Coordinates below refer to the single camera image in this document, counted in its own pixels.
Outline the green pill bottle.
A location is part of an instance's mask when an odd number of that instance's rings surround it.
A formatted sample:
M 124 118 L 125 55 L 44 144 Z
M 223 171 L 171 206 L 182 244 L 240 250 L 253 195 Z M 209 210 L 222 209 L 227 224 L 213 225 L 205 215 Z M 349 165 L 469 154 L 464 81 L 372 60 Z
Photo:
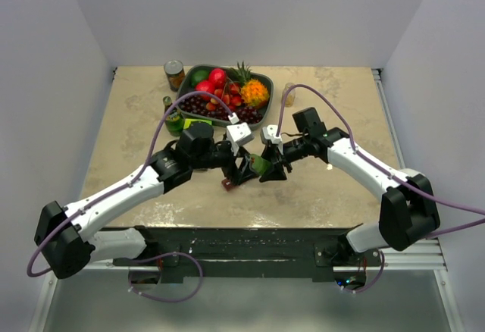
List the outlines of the green pill bottle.
M 262 177 L 267 171 L 271 169 L 271 167 L 272 164 L 268 160 L 262 158 L 260 155 L 249 155 L 249 168 L 259 177 Z

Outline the red weekly pill organizer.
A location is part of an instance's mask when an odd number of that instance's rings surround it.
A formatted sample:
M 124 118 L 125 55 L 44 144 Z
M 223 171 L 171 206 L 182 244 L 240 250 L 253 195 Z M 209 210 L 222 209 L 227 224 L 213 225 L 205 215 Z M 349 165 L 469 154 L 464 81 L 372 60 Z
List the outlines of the red weekly pill organizer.
M 233 183 L 229 178 L 224 178 L 222 181 L 221 181 L 221 185 L 222 187 L 227 191 L 231 191 L 232 189 L 234 189 L 236 187 L 236 184 Z

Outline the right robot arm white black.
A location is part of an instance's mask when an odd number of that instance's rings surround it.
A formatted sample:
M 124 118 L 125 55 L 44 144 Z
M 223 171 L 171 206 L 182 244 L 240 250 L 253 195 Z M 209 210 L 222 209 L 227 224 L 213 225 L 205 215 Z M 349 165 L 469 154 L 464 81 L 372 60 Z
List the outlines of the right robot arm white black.
M 369 249 L 403 251 L 439 228 L 440 216 L 430 198 L 433 190 L 423 174 L 396 170 L 352 143 L 340 128 L 327 129 L 315 108 L 295 113 L 293 120 L 300 134 L 287 143 L 277 126 L 262 128 L 262 182 L 285 180 L 293 162 L 313 156 L 347 173 L 380 201 L 378 222 L 358 225 L 344 234 L 337 248 L 344 265 L 356 265 Z

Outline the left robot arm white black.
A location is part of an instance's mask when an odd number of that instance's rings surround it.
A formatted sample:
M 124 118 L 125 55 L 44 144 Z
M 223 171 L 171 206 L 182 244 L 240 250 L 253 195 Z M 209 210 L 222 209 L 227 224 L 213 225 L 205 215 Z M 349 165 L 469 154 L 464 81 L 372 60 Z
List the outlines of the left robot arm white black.
M 139 229 L 112 234 L 103 227 L 186 183 L 195 170 L 220 168 L 230 174 L 243 154 L 243 146 L 253 138 L 246 123 L 228 126 L 220 142 L 214 141 L 209 124 L 191 125 L 133 173 L 95 195 L 65 206 L 56 201 L 45 205 L 34 235 L 36 252 L 58 279 L 77 274 L 103 256 L 132 258 L 139 265 L 150 265 L 156 259 L 157 247 Z

